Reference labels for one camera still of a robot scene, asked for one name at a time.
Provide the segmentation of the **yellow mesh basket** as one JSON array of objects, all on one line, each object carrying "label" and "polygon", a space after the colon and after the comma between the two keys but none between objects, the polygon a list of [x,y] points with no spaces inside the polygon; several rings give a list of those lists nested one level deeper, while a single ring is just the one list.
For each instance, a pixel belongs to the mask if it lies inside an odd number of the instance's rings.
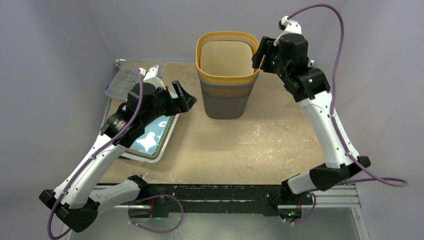
[{"label": "yellow mesh basket", "polygon": [[259,48],[253,35],[213,31],[197,41],[195,63],[201,89],[215,98],[247,97],[259,76],[252,57]]}]

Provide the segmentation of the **grey mesh basket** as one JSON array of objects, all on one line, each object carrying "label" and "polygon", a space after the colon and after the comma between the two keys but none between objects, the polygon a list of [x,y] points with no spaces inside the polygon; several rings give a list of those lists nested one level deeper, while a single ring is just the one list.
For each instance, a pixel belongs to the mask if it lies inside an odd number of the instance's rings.
[{"label": "grey mesh basket", "polygon": [[241,117],[257,79],[250,83],[228,85],[207,83],[200,76],[200,89],[206,115],[211,119],[231,120]]}]

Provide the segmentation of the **beige plastic bin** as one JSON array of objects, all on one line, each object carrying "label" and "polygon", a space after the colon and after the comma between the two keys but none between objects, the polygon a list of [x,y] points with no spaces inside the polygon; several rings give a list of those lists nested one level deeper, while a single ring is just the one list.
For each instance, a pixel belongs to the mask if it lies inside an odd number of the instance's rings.
[{"label": "beige plastic bin", "polygon": [[200,49],[200,69],[211,76],[244,77],[254,73],[252,50],[241,41],[211,41]]}]

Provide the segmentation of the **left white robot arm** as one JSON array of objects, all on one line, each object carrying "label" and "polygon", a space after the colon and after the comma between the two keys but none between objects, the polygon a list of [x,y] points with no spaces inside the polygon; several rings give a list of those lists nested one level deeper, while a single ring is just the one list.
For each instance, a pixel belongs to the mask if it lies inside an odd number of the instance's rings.
[{"label": "left white robot arm", "polygon": [[172,82],[174,93],[167,87],[137,83],[102,126],[94,145],[77,168],[55,189],[46,189],[39,199],[76,233],[86,230],[103,212],[126,202],[142,205],[151,198],[150,186],[140,176],[95,191],[95,186],[112,163],[142,136],[156,119],[175,116],[192,109],[197,99],[181,84]]}]

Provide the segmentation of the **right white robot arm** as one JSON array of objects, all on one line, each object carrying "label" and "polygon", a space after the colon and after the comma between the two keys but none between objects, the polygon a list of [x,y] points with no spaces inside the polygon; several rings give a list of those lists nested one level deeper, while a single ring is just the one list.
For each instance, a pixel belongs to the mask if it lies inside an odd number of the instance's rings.
[{"label": "right white robot arm", "polygon": [[284,88],[306,113],[320,143],[324,163],[282,182],[280,196],[288,204],[300,195],[326,191],[371,165],[368,156],[348,144],[346,131],[331,106],[333,95],[325,73],[309,66],[308,41],[298,33],[280,39],[264,36],[252,57],[252,66],[276,74]]}]

